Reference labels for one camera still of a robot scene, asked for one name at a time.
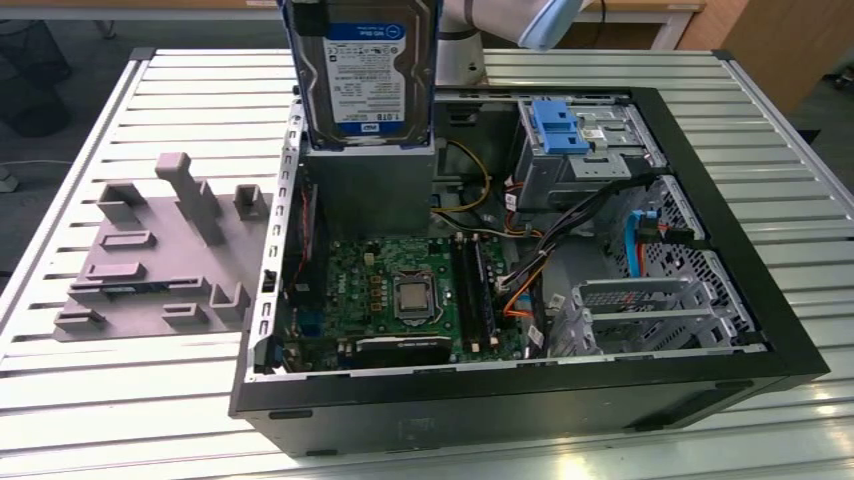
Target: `yellow wire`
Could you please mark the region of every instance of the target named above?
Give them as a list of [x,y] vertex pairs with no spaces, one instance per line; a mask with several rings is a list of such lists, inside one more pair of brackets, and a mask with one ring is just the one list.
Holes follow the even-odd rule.
[[483,172],[483,193],[480,194],[480,198],[477,198],[477,200],[471,202],[468,205],[460,205],[459,207],[433,208],[432,211],[433,212],[464,212],[465,210],[471,210],[477,205],[480,205],[485,201],[487,197],[489,196],[489,186],[491,186],[489,172],[485,171],[485,165],[483,164],[483,161],[477,158],[473,152],[468,150],[468,147],[465,147],[465,145],[459,143],[456,140],[448,140],[448,144],[453,145],[463,152],[465,152],[465,155],[468,155],[468,157],[477,164],[477,167],[480,168],[480,172]]

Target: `floor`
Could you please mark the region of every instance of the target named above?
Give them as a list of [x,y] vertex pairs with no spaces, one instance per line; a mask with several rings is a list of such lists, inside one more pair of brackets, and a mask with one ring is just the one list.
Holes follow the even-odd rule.
[[[50,23],[53,36],[74,74],[58,87],[73,114],[70,125],[42,139],[18,138],[0,124],[0,166],[9,162],[72,162],[109,96],[130,51],[158,48],[281,48],[287,46],[279,22],[120,22],[118,35],[102,40],[90,22]],[[814,148],[842,182],[854,187],[854,93],[819,84],[791,122],[799,129],[820,129]],[[58,163],[14,164],[6,169],[20,187],[0,194],[0,272],[14,269],[44,212],[62,181]],[[6,279],[0,274],[0,291]]]

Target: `hard drive label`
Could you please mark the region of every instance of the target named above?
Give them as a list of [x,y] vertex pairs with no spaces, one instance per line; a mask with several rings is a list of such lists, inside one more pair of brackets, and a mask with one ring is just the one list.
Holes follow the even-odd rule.
[[323,39],[332,114],[349,135],[392,132],[405,118],[405,80],[395,59],[405,48],[396,23],[333,23]]

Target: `cpu socket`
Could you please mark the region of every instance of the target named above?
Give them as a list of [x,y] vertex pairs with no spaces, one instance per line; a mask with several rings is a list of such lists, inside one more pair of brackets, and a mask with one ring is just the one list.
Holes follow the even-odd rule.
[[399,272],[393,275],[395,318],[405,325],[417,327],[435,318],[435,295],[432,273]]

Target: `ram slot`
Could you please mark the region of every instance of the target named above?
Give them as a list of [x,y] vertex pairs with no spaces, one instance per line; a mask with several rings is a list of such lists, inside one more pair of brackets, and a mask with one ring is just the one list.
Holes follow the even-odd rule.
[[481,332],[479,329],[476,296],[471,274],[468,255],[468,239],[461,235],[451,238],[451,271],[453,272],[453,289],[456,291],[456,311],[463,337],[463,348],[469,352],[480,351]]
[[489,280],[485,271],[485,260],[480,250],[480,242],[475,234],[468,242],[471,257],[473,258],[475,274],[472,278],[473,294],[477,309],[477,324],[480,325],[480,340],[489,347],[497,346],[497,337],[495,332],[495,310],[492,308],[492,289],[489,288]]

